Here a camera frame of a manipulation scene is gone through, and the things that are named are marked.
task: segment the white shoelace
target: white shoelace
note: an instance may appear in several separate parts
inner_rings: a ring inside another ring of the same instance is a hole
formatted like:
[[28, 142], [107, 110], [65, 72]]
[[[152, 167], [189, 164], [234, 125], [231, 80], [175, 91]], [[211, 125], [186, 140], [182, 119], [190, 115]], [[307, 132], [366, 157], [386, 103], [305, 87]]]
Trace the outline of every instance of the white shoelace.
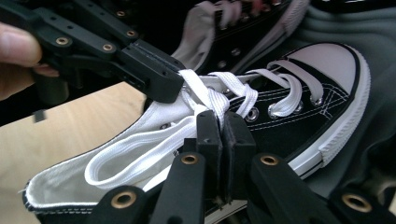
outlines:
[[[304, 70], [299, 69], [298, 66], [294, 67], [293, 63], [287, 61], [270, 63], [270, 65], [273, 64], [286, 67], [305, 82], [311, 90], [314, 100], [322, 97], [323, 88], [320, 82]], [[279, 86], [290, 89], [287, 97], [271, 106], [271, 113], [274, 116], [286, 117], [299, 106], [303, 90], [300, 81], [296, 77], [287, 74], [274, 74], [267, 69], [252, 70], [247, 73], [267, 77]], [[183, 146], [185, 138], [196, 137], [196, 116], [205, 110], [214, 111], [222, 129], [224, 114], [230, 106], [230, 100], [224, 94], [208, 88], [194, 71], [186, 69], [179, 71], [179, 74], [185, 79], [186, 83], [186, 87], [180, 93], [181, 97], [185, 104], [194, 111], [194, 115], [187, 116], [164, 130], [132, 134], [100, 151], [90, 160], [85, 170], [85, 179], [90, 185], [100, 189], [113, 189], [120, 185], [133, 185], [148, 178], [148, 176], [156, 175], [144, 175], [143, 173], [157, 162], [161, 162], [163, 158], [173, 156], [172, 153]], [[257, 91], [251, 89], [248, 84], [243, 84], [232, 73], [215, 72], [209, 75], [217, 76], [237, 97], [245, 97], [244, 102], [239, 106], [236, 113], [241, 115], [242, 118], [246, 117], [257, 101]], [[193, 99], [193, 94], [199, 99], [199, 102]], [[135, 160], [110, 178], [99, 179], [99, 173], [107, 163], [111, 163], [112, 160], [123, 157], [131, 151], [136, 151], [140, 156], [128, 158]]]

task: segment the lace loop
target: lace loop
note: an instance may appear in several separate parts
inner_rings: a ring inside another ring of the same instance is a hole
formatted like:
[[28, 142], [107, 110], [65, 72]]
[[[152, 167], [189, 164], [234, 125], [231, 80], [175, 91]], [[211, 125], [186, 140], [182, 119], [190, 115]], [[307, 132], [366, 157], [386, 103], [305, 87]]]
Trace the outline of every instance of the lace loop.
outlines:
[[271, 115], [286, 117], [293, 113], [298, 107], [303, 94], [303, 88], [296, 77], [287, 74], [279, 74], [278, 76], [285, 78], [289, 82], [290, 92], [287, 97], [271, 106]]
[[[157, 161], [172, 155], [175, 149], [183, 146], [184, 138], [194, 137], [196, 135], [195, 130], [195, 117], [188, 116], [177, 125], [168, 129], [133, 134], [94, 156], [85, 169], [85, 179], [88, 184], [100, 189], [113, 189], [123, 184], [139, 182], [142, 180], [140, 179], [141, 174], [149, 172], [149, 168]], [[145, 145], [154, 147], [146, 151], [144, 148], [141, 148]], [[137, 157], [136, 160], [132, 161], [116, 175], [99, 180], [101, 168], [106, 163], [118, 157], [125, 156], [130, 152], [137, 154], [130, 157]]]
[[195, 93], [198, 99], [208, 108], [215, 112], [219, 119], [220, 128], [224, 122], [224, 113], [230, 107], [230, 102], [224, 94], [213, 91], [205, 86], [202, 80], [193, 70], [184, 69], [179, 71], [191, 91]]
[[273, 65], [279, 65], [281, 67], [284, 67], [292, 72], [299, 79], [301, 79], [311, 91], [312, 101], [318, 101], [323, 97], [323, 87], [321, 83], [316, 78], [312, 77], [312, 75], [307, 73], [303, 68], [286, 60], [279, 60], [268, 63], [267, 67], [271, 67]]
[[289, 83], [287, 81], [285, 81], [284, 79], [282, 79], [281, 77], [275, 75], [273, 72], [267, 70], [267, 69], [255, 69], [255, 70], [250, 70], [247, 72], [247, 74], [252, 74], [252, 73], [256, 73], [256, 74], [260, 74], [268, 79], [270, 79], [271, 81], [275, 82], [276, 84], [278, 84], [279, 86], [288, 89], [290, 87]]
[[250, 88], [248, 84], [243, 84], [234, 74], [230, 72], [214, 72], [209, 73], [209, 75], [217, 76], [221, 81], [227, 86], [227, 88], [232, 91], [235, 95], [239, 97], [245, 96], [244, 102], [239, 106], [236, 111], [242, 118], [245, 118], [257, 101], [259, 94], [257, 91]]

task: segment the metal eyelet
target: metal eyelet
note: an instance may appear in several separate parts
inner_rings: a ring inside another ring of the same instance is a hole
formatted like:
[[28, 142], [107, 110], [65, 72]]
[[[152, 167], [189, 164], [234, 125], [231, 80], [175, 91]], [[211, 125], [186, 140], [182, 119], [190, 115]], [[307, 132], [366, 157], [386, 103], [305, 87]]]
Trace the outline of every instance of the metal eyelet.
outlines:
[[360, 195], [346, 193], [342, 196], [342, 201], [346, 206], [361, 213], [369, 213], [373, 210], [371, 204]]
[[111, 44], [105, 44], [103, 45], [103, 50], [105, 51], [113, 50], [113, 46]]
[[190, 88], [188, 88], [187, 86], [181, 87], [181, 90], [184, 91], [184, 92], [186, 92], [188, 95], [191, 95], [191, 90], [190, 90]]
[[319, 107], [319, 106], [323, 105], [323, 98], [319, 98], [319, 99], [317, 99], [317, 100], [315, 101], [315, 100], [313, 99], [312, 95], [311, 95], [311, 97], [310, 97], [309, 99], [311, 100], [311, 103], [312, 103], [312, 105], [313, 105], [314, 107]]
[[271, 11], [271, 7], [268, 4], [262, 4], [262, 11], [263, 12], [269, 12]]
[[124, 16], [126, 16], [126, 13], [124, 11], [118, 11], [118, 12], [116, 12], [116, 15], [118, 17], [124, 17]]
[[245, 117], [246, 122], [254, 122], [260, 115], [260, 111], [256, 107], [252, 107]]
[[293, 111], [293, 114], [300, 114], [301, 111], [303, 111], [303, 109], [304, 109], [304, 103], [303, 101], [300, 101], [297, 108]]
[[167, 128], [171, 127], [171, 126], [172, 126], [171, 123], [165, 123], [165, 124], [161, 125], [160, 130], [167, 129]]
[[225, 61], [218, 62], [218, 68], [224, 68], [226, 65], [227, 65], [227, 62], [225, 62]]
[[247, 13], [242, 13], [241, 14], [241, 22], [246, 22], [250, 19], [249, 15]]
[[231, 92], [230, 89], [224, 89], [221, 93], [223, 93], [224, 95], [227, 95]]
[[58, 45], [67, 45], [69, 43], [69, 39], [63, 36], [57, 38], [55, 41]]
[[194, 165], [198, 162], [198, 157], [193, 154], [190, 154], [181, 158], [181, 161], [186, 165]]
[[133, 191], [120, 192], [111, 199], [111, 206], [117, 209], [123, 209], [134, 204], [136, 199], [137, 195]]
[[277, 119], [277, 115], [273, 114], [272, 109], [274, 107], [275, 104], [271, 104], [270, 106], [268, 106], [268, 116], [271, 119]]
[[272, 5], [273, 6], [278, 6], [280, 4], [282, 4], [282, 0], [272, 0]]
[[250, 13], [250, 15], [251, 15], [253, 18], [258, 18], [258, 17], [260, 16], [260, 11], [258, 11], [258, 12], [252, 12], [252, 13]]
[[231, 50], [231, 55], [233, 55], [234, 57], [239, 56], [239, 54], [241, 54], [241, 50], [240, 49]]
[[265, 165], [277, 165], [279, 163], [279, 160], [273, 156], [262, 156], [260, 158], [260, 161], [265, 164]]

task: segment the wooden surface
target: wooden surface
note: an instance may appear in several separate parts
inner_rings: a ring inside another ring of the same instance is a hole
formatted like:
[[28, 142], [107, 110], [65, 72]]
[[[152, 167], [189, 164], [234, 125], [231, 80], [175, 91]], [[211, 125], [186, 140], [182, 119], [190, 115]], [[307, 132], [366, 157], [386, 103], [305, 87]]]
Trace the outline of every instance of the wooden surface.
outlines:
[[42, 121], [0, 127], [0, 223], [38, 223], [19, 193], [29, 178], [120, 133], [140, 116], [144, 99], [120, 83], [45, 111]]

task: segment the black plastic bracket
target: black plastic bracket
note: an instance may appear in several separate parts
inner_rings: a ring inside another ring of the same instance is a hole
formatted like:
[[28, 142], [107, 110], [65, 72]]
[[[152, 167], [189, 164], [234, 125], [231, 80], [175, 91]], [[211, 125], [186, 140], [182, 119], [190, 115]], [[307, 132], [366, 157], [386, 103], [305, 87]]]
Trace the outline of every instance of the black plastic bracket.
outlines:
[[396, 216], [378, 200], [360, 189], [343, 188], [332, 192], [329, 207], [342, 223], [396, 223]]
[[[176, 100], [184, 82], [177, 73], [184, 69], [181, 62], [138, 39], [133, 28], [94, 2], [70, 2], [74, 12], [85, 14], [81, 20], [84, 24], [68, 20], [52, 9], [28, 9], [10, 0], [0, 2], [0, 21], [34, 35], [44, 51], [42, 63], [59, 70], [61, 78], [75, 87], [81, 88], [80, 76], [91, 71], [102, 77], [118, 77], [154, 101], [170, 104]], [[87, 25], [87, 18], [92, 24]], [[41, 95], [57, 93], [64, 95]]]
[[253, 223], [340, 223], [280, 157], [257, 154], [249, 171], [247, 212]]
[[143, 216], [148, 196], [137, 187], [120, 186], [109, 191], [93, 208], [85, 224], [138, 224]]
[[194, 152], [179, 154], [149, 223], [204, 223], [204, 189], [205, 158]]
[[216, 116], [213, 111], [202, 112], [197, 116], [196, 151], [206, 159], [206, 199], [215, 199], [220, 193], [222, 150]]
[[241, 116], [227, 112], [221, 135], [224, 143], [222, 162], [222, 190], [226, 203], [246, 200], [248, 164], [257, 153], [253, 136]]

